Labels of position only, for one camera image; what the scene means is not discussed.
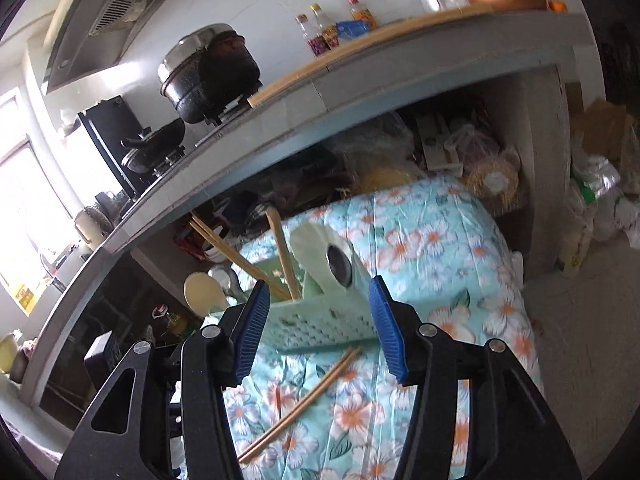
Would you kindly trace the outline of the cream rice spoon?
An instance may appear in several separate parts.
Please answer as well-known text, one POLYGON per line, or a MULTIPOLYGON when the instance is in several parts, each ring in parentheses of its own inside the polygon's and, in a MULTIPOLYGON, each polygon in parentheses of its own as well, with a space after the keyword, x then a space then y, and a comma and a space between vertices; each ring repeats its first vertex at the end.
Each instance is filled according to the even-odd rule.
POLYGON ((203 272, 194 272, 186 278, 183 296, 189 308, 201 318, 229 307, 220 284, 203 272))

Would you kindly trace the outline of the white shell rice paddle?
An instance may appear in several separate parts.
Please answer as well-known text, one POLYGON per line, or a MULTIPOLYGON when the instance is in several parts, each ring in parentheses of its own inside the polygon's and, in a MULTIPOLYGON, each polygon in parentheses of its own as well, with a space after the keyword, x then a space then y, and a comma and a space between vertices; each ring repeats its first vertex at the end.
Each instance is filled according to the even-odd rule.
POLYGON ((292 229, 290 244, 297 262, 325 294, 337 294, 351 289, 365 290, 371 281, 371 275, 358 256, 354 245, 329 226, 311 222, 301 223, 292 229), (338 284, 331 274, 326 261, 326 250, 329 244, 341 246, 346 252, 352 252, 355 276, 354 284, 349 288, 338 284))

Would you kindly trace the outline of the small steel spoon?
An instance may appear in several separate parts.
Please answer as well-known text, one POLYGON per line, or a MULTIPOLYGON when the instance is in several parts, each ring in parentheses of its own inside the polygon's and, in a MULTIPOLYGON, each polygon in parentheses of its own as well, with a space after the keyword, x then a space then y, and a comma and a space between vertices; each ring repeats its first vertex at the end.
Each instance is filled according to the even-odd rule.
POLYGON ((345 288, 349 288, 354 284, 355 271, 352 263, 352 252, 346 252, 341 246, 329 244, 326 250, 326 261, 331 274, 338 284, 345 288))

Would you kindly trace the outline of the cooking oil bottle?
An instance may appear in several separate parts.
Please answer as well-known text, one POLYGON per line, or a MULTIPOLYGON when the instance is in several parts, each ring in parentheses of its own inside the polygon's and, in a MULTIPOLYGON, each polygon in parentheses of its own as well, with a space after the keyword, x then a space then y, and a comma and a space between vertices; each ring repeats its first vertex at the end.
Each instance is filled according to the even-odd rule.
POLYGON ((188 324, 187 318, 172 312, 166 304, 158 304, 151 311, 151 327, 156 340, 183 340, 188 324))

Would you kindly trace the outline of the mint green utensil caddy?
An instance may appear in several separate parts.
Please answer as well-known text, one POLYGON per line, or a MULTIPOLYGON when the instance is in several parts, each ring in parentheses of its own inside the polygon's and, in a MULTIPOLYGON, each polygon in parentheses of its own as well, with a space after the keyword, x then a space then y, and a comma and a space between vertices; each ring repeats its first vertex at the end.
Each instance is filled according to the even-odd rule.
POLYGON ((260 342, 284 353, 303 353, 374 339, 368 303, 371 277, 358 256, 351 256, 350 261, 349 288, 325 294, 306 276, 306 297, 288 301, 272 297, 260 342))

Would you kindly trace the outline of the black wok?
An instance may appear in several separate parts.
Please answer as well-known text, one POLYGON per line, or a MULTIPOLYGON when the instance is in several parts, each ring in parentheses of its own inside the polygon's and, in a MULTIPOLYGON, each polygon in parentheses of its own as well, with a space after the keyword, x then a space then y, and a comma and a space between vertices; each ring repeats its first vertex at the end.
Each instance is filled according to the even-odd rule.
POLYGON ((163 174, 186 152, 185 134, 186 124, 177 118, 143 138, 124 139, 120 144, 128 152, 120 164, 135 174, 163 174))

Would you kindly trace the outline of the large black stock pot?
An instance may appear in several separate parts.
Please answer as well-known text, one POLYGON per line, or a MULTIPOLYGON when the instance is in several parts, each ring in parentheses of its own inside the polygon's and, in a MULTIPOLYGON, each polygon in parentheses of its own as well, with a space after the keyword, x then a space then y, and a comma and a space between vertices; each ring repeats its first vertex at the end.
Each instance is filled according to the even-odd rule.
POLYGON ((157 67, 160 95, 187 124, 220 122, 227 106, 262 85, 245 38, 216 23, 182 37, 157 67))

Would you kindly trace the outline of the dark vinegar bottle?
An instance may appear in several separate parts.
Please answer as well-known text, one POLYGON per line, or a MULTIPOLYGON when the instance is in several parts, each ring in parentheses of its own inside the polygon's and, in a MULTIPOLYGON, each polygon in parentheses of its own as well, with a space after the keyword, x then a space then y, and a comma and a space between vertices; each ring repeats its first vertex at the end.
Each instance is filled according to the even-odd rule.
POLYGON ((317 27, 311 24, 306 14, 297 14, 295 19, 297 24, 299 24, 307 46, 316 58, 329 52, 330 47, 322 36, 322 33, 317 27))

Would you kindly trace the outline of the yellow cap sauce bottle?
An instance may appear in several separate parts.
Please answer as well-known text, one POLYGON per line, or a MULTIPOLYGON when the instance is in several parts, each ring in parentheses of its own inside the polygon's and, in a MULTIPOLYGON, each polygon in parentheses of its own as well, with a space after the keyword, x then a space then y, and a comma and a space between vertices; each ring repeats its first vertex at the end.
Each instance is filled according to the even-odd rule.
POLYGON ((337 48, 340 45, 338 39, 336 23, 329 18, 329 15, 322 10, 319 3, 311 3, 311 11, 316 19, 317 26, 320 29, 321 35, 326 40, 330 49, 337 48))

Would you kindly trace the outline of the blue seasoning packet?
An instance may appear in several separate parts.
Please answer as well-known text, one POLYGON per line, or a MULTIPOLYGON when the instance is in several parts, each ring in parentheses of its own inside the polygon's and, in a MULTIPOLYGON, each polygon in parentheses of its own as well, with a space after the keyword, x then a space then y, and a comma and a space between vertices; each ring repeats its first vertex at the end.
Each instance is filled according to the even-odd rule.
POLYGON ((367 36, 371 31, 370 24, 360 20, 340 21, 335 26, 340 44, 347 44, 349 41, 367 36))

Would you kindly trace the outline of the range hood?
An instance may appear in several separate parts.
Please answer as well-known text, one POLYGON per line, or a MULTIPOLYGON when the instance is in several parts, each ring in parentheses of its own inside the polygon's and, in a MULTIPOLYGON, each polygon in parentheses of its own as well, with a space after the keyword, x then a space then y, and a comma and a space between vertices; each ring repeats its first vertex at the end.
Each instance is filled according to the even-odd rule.
POLYGON ((73 0, 44 70, 51 92, 117 65, 166 0, 73 0))

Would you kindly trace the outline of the red cap sauce bottle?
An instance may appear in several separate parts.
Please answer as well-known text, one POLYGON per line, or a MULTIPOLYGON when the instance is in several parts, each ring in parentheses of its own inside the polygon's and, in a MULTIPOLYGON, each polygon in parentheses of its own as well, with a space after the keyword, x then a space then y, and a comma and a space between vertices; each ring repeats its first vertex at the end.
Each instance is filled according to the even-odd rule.
POLYGON ((349 4, 350 14, 356 21, 362 21, 369 26, 370 30, 378 28, 378 22, 369 10, 369 8, 359 0, 346 0, 349 4))

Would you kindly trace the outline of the grey concrete counter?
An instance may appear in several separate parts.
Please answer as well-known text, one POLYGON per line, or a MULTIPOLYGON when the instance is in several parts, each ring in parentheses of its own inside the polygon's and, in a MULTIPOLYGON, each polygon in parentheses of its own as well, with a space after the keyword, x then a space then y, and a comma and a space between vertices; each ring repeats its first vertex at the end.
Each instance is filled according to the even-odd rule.
POLYGON ((553 63, 594 44, 583 13, 466 6, 387 25, 270 84, 209 133, 126 214, 73 279, 39 334, 20 399, 37 406, 70 328, 134 243, 252 174, 392 108, 462 84, 553 63))

